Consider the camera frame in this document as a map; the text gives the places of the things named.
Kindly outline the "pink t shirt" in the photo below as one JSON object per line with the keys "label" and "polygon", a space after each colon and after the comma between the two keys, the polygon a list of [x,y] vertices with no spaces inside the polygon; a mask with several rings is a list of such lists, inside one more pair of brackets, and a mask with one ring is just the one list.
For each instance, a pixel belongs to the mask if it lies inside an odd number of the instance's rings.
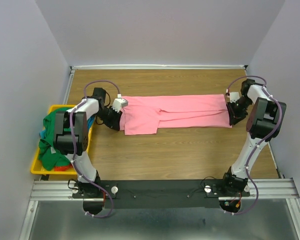
{"label": "pink t shirt", "polygon": [[126,96],[119,127],[126,136],[152,135],[158,129],[230,128],[222,94]]}

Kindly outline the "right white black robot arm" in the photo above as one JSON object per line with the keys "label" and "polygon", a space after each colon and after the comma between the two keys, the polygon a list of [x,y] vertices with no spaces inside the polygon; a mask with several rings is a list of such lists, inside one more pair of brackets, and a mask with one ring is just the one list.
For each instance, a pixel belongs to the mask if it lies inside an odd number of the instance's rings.
{"label": "right white black robot arm", "polygon": [[287,109],[286,103],[276,100],[268,92],[264,78],[248,75],[240,79],[244,79],[240,92],[231,92],[227,87],[225,96],[229,101],[226,107],[231,126],[248,118],[247,137],[237,160],[220,183],[220,191],[226,196],[242,193],[248,186],[254,163],[267,143],[278,136]]}

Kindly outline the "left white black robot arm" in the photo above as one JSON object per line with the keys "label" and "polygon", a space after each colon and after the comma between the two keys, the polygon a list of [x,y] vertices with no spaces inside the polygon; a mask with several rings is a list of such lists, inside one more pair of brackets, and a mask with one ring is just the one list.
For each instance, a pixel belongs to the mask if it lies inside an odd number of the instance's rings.
{"label": "left white black robot arm", "polygon": [[88,155],[89,128],[91,117],[100,118],[110,129],[119,131],[122,109],[128,101],[120,93],[112,105],[106,106],[106,90],[96,87],[93,94],[84,96],[79,104],[55,114],[53,147],[64,155],[77,174],[77,190],[89,197],[97,197],[107,191],[101,185],[98,171]]}

